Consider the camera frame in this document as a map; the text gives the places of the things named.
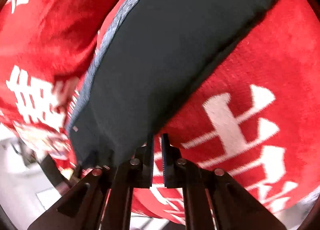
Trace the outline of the dark pants with grey waistband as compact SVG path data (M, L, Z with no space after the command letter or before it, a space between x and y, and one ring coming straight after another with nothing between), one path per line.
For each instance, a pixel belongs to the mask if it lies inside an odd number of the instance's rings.
M67 131L83 168L129 160L276 0L126 0L86 73Z

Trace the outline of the red blanket with white characters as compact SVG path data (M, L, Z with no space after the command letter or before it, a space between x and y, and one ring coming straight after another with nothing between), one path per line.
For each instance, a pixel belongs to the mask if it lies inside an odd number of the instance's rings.
M1 124L38 162L54 164L50 175L58 182L72 170L71 188L103 167L78 164L67 126L125 1L7 0L1 6ZM318 17L315 0L275 1L151 134L152 185L134 188L131 212L185 224L182 189L164 185L163 134L183 158L208 171L221 168L272 214L319 187Z

